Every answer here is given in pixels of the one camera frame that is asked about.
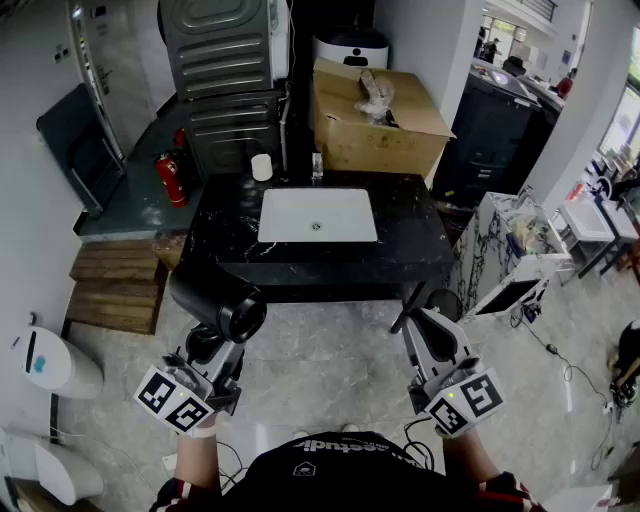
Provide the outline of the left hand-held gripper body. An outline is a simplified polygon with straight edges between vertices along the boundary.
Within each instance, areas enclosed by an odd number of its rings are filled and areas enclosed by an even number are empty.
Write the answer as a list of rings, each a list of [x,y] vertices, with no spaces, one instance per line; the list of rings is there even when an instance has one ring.
[[[178,354],[167,354],[148,369],[134,398],[178,434],[214,434],[217,415],[232,415],[240,395],[231,376],[210,381]]]

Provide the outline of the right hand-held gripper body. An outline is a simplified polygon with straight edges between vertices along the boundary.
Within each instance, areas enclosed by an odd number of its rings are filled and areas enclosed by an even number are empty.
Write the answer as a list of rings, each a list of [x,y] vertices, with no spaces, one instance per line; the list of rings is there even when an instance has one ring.
[[[506,402],[495,370],[478,356],[430,379],[418,376],[408,391],[415,413],[426,413],[446,437],[468,432]]]

